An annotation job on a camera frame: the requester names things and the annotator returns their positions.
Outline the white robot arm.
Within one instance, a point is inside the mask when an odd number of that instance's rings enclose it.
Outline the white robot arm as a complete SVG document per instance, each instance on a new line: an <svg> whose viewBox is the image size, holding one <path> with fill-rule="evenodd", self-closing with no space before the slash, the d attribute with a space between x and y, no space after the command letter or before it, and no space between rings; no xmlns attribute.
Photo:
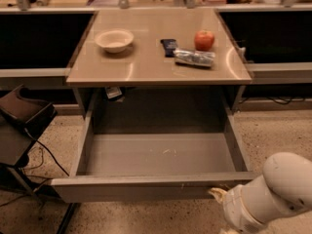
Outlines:
<svg viewBox="0 0 312 234"><path fill-rule="evenodd" d="M219 234L257 234L269 222L312 210L312 162L290 152L271 155L262 173L247 184L209 193L222 205L230 225Z"/></svg>

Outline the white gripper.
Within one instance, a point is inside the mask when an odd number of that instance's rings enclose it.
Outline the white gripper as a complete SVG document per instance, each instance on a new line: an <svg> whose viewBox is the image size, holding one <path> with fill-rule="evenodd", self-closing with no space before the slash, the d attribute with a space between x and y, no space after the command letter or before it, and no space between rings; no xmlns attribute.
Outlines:
<svg viewBox="0 0 312 234"><path fill-rule="evenodd" d="M229 191L213 187L209 190L222 203L225 220L239 234L256 234L267 224L263 222L266 186L261 183L237 185Z"/></svg>

